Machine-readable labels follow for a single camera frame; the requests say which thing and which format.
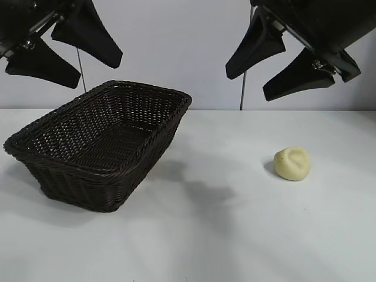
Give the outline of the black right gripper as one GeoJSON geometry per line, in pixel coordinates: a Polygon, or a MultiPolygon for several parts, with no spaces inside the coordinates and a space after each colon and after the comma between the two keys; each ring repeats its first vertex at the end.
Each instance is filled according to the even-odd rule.
{"type": "Polygon", "coordinates": [[[334,75],[349,82],[361,74],[343,49],[375,29],[375,1],[251,1],[259,6],[249,28],[226,63],[226,75],[235,79],[257,63],[286,51],[275,16],[315,50],[337,54],[318,56],[308,48],[263,86],[266,101],[297,92],[329,88],[334,75]]]}

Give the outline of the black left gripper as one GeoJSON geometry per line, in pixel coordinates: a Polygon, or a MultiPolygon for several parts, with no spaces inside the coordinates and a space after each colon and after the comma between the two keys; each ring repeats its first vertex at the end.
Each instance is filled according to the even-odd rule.
{"type": "Polygon", "coordinates": [[[111,68],[123,52],[109,35],[92,1],[1,1],[1,58],[9,75],[28,76],[75,89],[81,74],[41,38],[74,46],[111,68]]]}

